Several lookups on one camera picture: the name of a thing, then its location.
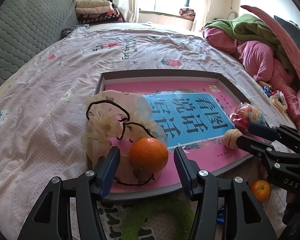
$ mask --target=black string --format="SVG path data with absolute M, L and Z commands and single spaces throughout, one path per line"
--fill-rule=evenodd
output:
M 147 181 L 145 181 L 143 183 L 128 184 L 128 183 L 121 182 L 118 177 L 114 177 L 115 182 L 118 183 L 118 184 L 120 184 L 120 185 L 124 185 L 124 186 L 137 186 L 137 187 L 144 186 L 145 184 L 148 184 L 151 181 L 151 179 L 155 180 L 154 174 L 152 174 L 151 177 Z
M 125 132 L 125 130 L 126 130 L 126 125 L 130 125 L 130 124 L 134 124 L 134 125 L 137 125 L 137 126 L 142 127 L 143 130 L 145 130 L 145 132 L 147 133 L 147 135 L 149 135 L 149 136 L 152 137 L 152 138 L 155 138 L 151 133 L 149 133 L 149 131 L 148 131 L 142 124 L 137 123 L 137 122 L 124 122 L 124 123 L 122 123 L 122 125 L 123 125 L 122 134 L 121 134 L 120 138 L 117 137 L 117 139 L 118 139 L 119 141 L 122 140 L 122 138 L 123 138 L 124 132 Z
M 125 110 L 123 107 L 119 106 L 118 104 L 116 104 L 115 102 L 112 102 L 110 100 L 101 100 L 101 101 L 97 101 L 97 102 L 92 102 L 89 106 L 88 106 L 88 109 L 87 109 L 87 112 L 86 112 L 86 117 L 87 119 L 89 120 L 89 116 L 88 116 L 88 113 L 90 112 L 90 108 L 93 106 L 93 105 L 98 105 L 98 104 L 102 104 L 102 103 L 108 103 L 108 104 L 111 104 L 113 106 L 116 106 L 117 108 L 119 108 L 120 110 L 122 110 L 126 115 L 127 117 L 124 117 L 122 118 L 121 120 L 119 120 L 119 122 L 123 122 L 122 123 L 122 126 L 123 126 L 123 129 L 122 129 L 122 134 L 120 136 L 120 138 L 117 137 L 117 139 L 120 141 L 122 140 L 123 138 L 123 135 L 126 131 L 126 126 L 127 125 L 131 125 L 131 124 L 134 124 L 134 125 L 137 125 L 139 127 L 142 127 L 143 130 L 147 133 L 147 135 L 149 135 L 150 137 L 152 138 L 155 138 L 142 124 L 140 123 L 137 123 L 137 122 L 124 122 L 124 121 L 130 121 L 130 114 L 128 113 L 127 110 Z M 137 187 L 140 187 L 140 186 L 143 186 L 147 183 L 149 183 L 151 181 L 151 179 L 155 180 L 154 178 L 154 174 L 152 174 L 152 176 L 145 182 L 143 183 L 138 183 L 138 184 L 128 184 L 128 183 L 124 183 L 124 182 L 121 182 L 120 179 L 118 177 L 114 177 L 114 180 L 118 183 L 118 184 L 121 184 L 121 185 L 124 185 L 124 186 L 137 186 Z
M 149 133 L 149 131 L 140 123 L 137 123 L 137 122 L 127 122 L 125 123 L 124 121 L 130 121 L 130 114 L 128 113 L 127 110 L 125 110 L 123 107 L 119 106 L 118 104 L 116 104 L 115 102 L 112 102 L 110 100 L 101 100 L 101 101 L 97 101 L 97 102 L 92 102 L 89 106 L 88 106 L 88 109 L 87 109 L 87 112 L 86 112 L 86 117 L 87 119 L 89 120 L 89 116 L 88 116 L 88 113 L 90 112 L 90 108 L 93 106 L 93 105 L 98 105 L 98 104 L 102 104 L 102 103 L 108 103 L 108 104 L 111 104 L 113 106 L 116 106 L 117 108 L 119 108 L 120 110 L 122 110 L 126 115 L 127 117 L 124 117 L 122 118 L 121 120 L 119 120 L 119 122 L 123 122 L 122 125 L 123 125 L 123 130 L 122 130 L 122 134 L 120 136 L 120 138 L 117 137 L 117 139 L 120 141 L 122 140 L 123 138 L 123 135 L 124 135 L 124 132 L 126 130 L 126 125 L 129 125 L 129 124 L 134 124 L 134 125 L 137 125 L 137 126 L 140 126 L 143 128 L 143 130 L 145 130 L 145 132 L 147 133 L 147 135 L 149 135 L 150 137 L 152 138 L 155 138 L 151 133 Z
M 119 120 L 120 122 L 122 121 L 125 121 L 125 120 L 130 120 L 130 114 L 128 113 L 127 110 L 125 110 L 123 107 L 119 106 L 118 104 L 116 104 L 115 102 L 112 102 L 110 100 L 101 100 L 101 101 L 97 101 L 97 102 L 92 102 L 89 106 L 88 106 L 88 109 L 87 109 L 87 112 L 86 112 L 86 117 L 87 119 L 89 120 L 89 116 L 88 116 L 88 113 L 89 113 L 89 110 L 91 108 L 91 106 L 93 105 L 98 105 L 98 104 L 102 104 L 102 103 L 108 103 L 108 104 L 111 104 L 113 106 L 116 106 L 117 108 L 119 108 L 120 110 L 122 110 L 126 115 L 127 117 L 124 117 L 122 118 L 121 120 Z

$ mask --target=green blanket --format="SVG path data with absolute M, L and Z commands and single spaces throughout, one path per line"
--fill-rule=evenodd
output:
M 283 67 L 295 73 L 281 42 L 269 27 L 257 17 L 251 14 L 243 14 L 232 21 L 222 19 L 214 20 L 206 23 L 204 27 L 218 28 L 239 42 L 260 41 L 267 44 L 274 50 L 275 57 L 280 60 Z

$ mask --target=blue label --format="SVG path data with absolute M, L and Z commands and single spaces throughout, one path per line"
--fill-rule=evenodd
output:
M 168 147 L 221 137 L 234 125 L 209 93 L 148 95 L 151 119 L 160 125 Z

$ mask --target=gray quilted cover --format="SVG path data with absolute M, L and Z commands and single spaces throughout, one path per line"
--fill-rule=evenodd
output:
M 0 86 L 78 24 L 75 0 L 5 0 L 0 7 Z

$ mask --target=pink clothing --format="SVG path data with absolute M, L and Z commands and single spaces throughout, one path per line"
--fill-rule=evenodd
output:
M 260 41 L 247 41 L 238 46 L 239 60 L 255 81 L 268 82 L 273 73 L 274 51 Z
M 295 92 L 290 86 L 294 76 L 287 72 L 281 62 L 274 58 L 274 51 L 260 41 L 238 44 L 222 30 L 208 27 L 204 30 L 207 42 L 213 47 L 231 55 L 238 55 L 247 73 L 256 81 L 268 82 L 274 90 L 284 93 L 288 103 L 287 114 L 300 129 L 300 90 Z
M 300 80 L 300 51 L 290 35 L 285 29 L 270 15 L 257 7 L 251 7 L 248 5 L 242 5 L 243 9 L 246 9 L 260 18 L 268 27 L 274 32 L 279 41 L 281 42 L 293 68 L 296 70 L 298 78 Z
M 237 40 L 233 40 L 222 30 L 207 27 L 203 30 L 203 36 L 212 47 L 239 59 L 239 54 L 237 52 Z

